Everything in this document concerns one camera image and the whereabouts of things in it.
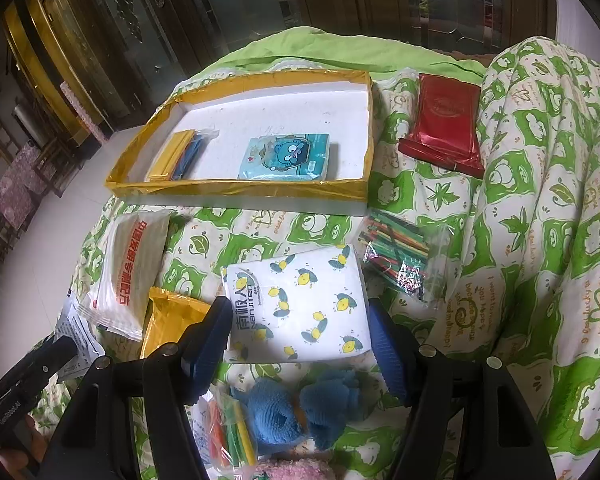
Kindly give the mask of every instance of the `colorful straws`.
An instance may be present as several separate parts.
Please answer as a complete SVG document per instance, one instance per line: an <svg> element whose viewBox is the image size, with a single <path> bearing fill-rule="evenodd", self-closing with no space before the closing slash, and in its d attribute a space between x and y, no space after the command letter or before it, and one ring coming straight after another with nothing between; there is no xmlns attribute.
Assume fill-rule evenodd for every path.
<svg viewBox="0 0 600 480"><path fill-rule="evenodd" d="M422 299L429 246L418 227L371 209L363 221L358 243L365 247L364 261L376 272Z"/></svg>
<svg viewBox="0 0 600 480"><path fill-rule="evenodd" d="M256 453L240 403L218 393L209 401L209 416L209 451L214 465L220 471L256 465Z"/></svg>

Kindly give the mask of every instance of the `red foil bag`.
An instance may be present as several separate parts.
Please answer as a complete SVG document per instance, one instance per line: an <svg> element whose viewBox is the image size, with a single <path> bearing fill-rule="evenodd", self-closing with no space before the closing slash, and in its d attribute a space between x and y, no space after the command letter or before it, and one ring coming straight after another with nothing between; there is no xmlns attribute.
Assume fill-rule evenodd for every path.
<svg viewBox="0 0 600 480"><path fill-rule="evenodd" d="M477 178L484 175L475 117L480 87L450 77L420 74L418 119L398 142L405 155Z"/></svg>

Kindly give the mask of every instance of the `blue cartoon package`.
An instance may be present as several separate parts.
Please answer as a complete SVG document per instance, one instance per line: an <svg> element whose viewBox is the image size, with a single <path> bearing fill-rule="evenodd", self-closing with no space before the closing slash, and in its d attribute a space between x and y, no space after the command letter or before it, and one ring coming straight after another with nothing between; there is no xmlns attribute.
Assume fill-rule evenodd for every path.
<svg viewBox="0 0 600 480"><path fill-rule="evenodd" d="M243 180L324 180L329 134L264 136L249 140L240 164Z"/></svg>

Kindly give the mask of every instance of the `bed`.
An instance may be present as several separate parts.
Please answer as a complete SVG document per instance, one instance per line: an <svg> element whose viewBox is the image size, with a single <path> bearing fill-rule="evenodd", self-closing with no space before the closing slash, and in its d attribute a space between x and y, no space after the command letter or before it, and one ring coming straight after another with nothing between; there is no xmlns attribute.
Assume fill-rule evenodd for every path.
<svg viewBox="0 0 600 480"><path fill-rule="evenodd" d="M368 204L454 232L445 304L414 307L382 282L367 283L396 323L459 359L497 355L530 406L557 477L577 478L600 448L600 64L547 38L529 38L490 66L378 38L294 28L229 54L174 94L218 78L297 68L367 70L378 136ZM482 181L397 150L413 126L418 74L481 85L477 121ZM85 238L72 290L83 298L101 272L107 225L135 210L111 198ZM158 206L142 206L155 210ZM173 212L157 284L211 301L230 263L349 242L360 218L270 210L168 207ZM117 360L139 344L94 329ZM382 478L408 409L386 390L372 352L333 363L245 364L238 352L218 378L241 389L258 377L300 387L329 366L362 378L368 416L347 426L330 463L338 478ZM51 384L33 415L51 434L71 383ZM133 403L142 478L155 477L141 399ZM451 478L462 413L450 422L440 468ZM310 446L298 450L311 452Z"/></svg>

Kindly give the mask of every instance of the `pink fluffy toy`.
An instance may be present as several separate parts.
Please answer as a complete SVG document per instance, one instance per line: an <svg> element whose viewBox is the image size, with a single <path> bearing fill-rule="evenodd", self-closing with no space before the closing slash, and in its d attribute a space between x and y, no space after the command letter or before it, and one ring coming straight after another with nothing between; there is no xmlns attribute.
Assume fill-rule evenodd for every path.
<svg viewBox="0 0 600 480"><path fill-rule="evenodd" d="M321 460L271 460L258 464L253 480L334 480L332 469Z"/></svg>

